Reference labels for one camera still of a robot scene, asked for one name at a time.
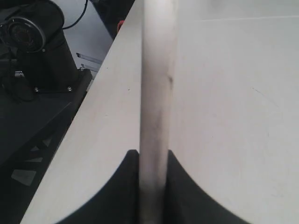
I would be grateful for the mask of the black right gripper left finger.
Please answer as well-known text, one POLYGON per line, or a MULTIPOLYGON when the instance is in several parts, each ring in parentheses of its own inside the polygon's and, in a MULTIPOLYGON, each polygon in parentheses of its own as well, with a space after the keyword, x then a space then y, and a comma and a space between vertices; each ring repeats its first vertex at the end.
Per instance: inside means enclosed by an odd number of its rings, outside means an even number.
POLYGON ((60 224, 138 223, 139 153, 128 150, 108 182, 60 224))

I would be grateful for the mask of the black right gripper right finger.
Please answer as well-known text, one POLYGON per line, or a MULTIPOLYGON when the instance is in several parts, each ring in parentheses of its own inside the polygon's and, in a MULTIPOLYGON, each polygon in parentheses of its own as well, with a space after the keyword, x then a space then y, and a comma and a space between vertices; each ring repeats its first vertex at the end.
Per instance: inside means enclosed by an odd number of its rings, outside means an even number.
POLYGON ((168 151, 164 194, 166 224, 246 224, 211 198, 188 175, 175 154, 168 151))

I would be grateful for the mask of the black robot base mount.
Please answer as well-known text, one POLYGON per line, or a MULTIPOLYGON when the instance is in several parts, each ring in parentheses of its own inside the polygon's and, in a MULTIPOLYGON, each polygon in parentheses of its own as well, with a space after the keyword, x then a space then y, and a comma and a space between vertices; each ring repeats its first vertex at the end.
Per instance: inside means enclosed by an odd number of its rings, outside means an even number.
POLYGON ((86 91, 90 70, 78 68, 64 35, 64 14, 50 0, 0 6, 0 86, 17 101, 37 94, 86 91))

